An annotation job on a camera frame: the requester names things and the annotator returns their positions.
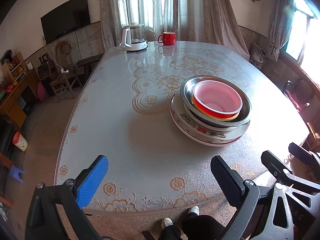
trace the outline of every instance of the white sneaker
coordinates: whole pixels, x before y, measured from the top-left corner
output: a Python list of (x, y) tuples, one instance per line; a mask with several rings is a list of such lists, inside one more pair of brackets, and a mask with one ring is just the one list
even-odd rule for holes
[(195, 206), (195, 207), (189, 208), (188, 214), (190, 214), (191, 212), (196, 213), (197, 215), (199, 215), (199, 207)]
[(162, 221), (161, 221), (161, 228), (164, 229), (168, 226), (172, 226), (173, 225), (173, 222), (170, 218), (164, 218)]

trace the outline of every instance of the stacked bowls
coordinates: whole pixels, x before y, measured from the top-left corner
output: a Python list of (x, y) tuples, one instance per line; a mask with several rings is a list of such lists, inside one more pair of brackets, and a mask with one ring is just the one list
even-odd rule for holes
[(172, 97), (170, 111), (175, 124), (191, 139), (223, 146), (237, 141), (245, 133), (252, 107), (236, 85), (202, 75), (183, 82)]

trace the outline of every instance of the wooden bench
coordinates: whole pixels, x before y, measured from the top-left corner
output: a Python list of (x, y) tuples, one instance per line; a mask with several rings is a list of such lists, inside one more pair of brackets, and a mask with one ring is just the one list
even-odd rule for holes
[(95, 62), (99, 62), (100, 59), (102, 58), (102, 56), (103, 56), (103, 54), (99, 54), (99, 55), (96, 55), (96, 56), (92, 56), (92, 57), (88, 57), (88, 58), (79, 60), (77, 62), (77, 66), (78, 67), (81, 67), (81, 66), (84, 67), (85, 82), (88, 80), (88, 78), (89, 78), (89, 76), (90, 76), (90, 74), (92, 72), (91, 64), (95, 63)]

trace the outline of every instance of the white ceramic plate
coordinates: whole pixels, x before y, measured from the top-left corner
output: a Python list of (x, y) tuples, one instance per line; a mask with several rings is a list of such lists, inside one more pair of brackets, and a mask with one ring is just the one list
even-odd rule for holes
[(178, 118), (176, 111), (173, 109), (173, 103), (174, 103), (173, 99), (174, 99), (174, 96), (170, 101), (170, 114), (171, 114), (172, 120), (174, 121), (176, 126), (179, 128), (179, 130), (182, 131), (186, 136), (188, 136), (192, 140), (208, 146), (221, 147), (221, 146), (230, 145), (240, 139), (239, 137), (234, 140), (215, 140), (215, 139), (205, 137), (199, 133), (191, 132), (190, 130), (188, 130), (188, 128), (184, 127), (184, 123), (182, 122), (181, 119)]
[(230, 131), (213, 131), (209, 130), (205, 127), (202, 127), (198, 123), (194, 122), (193, 119), (188, 115), (184, 108), (183, 100), (180, 96), (180, 92), (177, 90), (174, 97), (173, 102), (173, 109), (176, 111), (176, 115), (178, 118), (183, 122), (186, 129), (192, 131), (192, 135), (194, 134), (201, 134), (202, 136), (215, 139), (218, 141), (228, 141), (234, 140), (246, 132), (247, 128), (249, 127), (250, 121), (244, 125), (237, 126), (236, 128)]

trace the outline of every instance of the floor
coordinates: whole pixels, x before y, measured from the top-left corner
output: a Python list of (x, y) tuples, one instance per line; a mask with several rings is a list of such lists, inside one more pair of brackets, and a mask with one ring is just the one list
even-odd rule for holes
[[(75, 89), (77, 96), (80, 92), (81, 88)], [(75, 103), (76, 99), (72, 99), (69, 92), (65, 94), (61, 103), (56, 102), (54, 97), (50, 98), (44, 103), (37, 103), (33, 113), (25, 121), (23, 130), (27, 134), (28, 149), (25, 153), (15, 149), (12, 156), (15, 165), (25, 172), (23, 183), (19, 184), (8, 177), (6, 186), (6, 198), (14, 203), (14, 208), (8, 213), (8, 219), (19, 240), (24, 239), (26, 218), (36, 184), (38, 182), (44, 182), (47, 186), (53, 184), (60, 143)], [(300, 169), (303, 164), (299, 161), (293, 159), (288, 163), (295, 163), (291, 166), (300, 170), (302, 176), (308, 174), (307, 170)], [(270, 174), (264, 174), (256, 180), (258, 185), (272, 182)], [(201, 214), (212, 215), (223, 225), (227, 225), (235, 211), (236, 209), (231, 207), (223, 196), (200, 207)], [(77, 239), (63, 208), (59, 207), (59, 212), (70, 239)], [(186, 216), (186, 212), (182, 215), (178, 211), (139, 217), (92, 215), (88, 216), (88, 219), (101, 236), (111, 236), (116, 240), (142, 240), (144, 239), (141, 233), (143, 230), (149, 230), (157, 239), (161, 232), (160, 221), (162, 218), (170, 217), (174, 223), (180, 226), (181, 216)]]

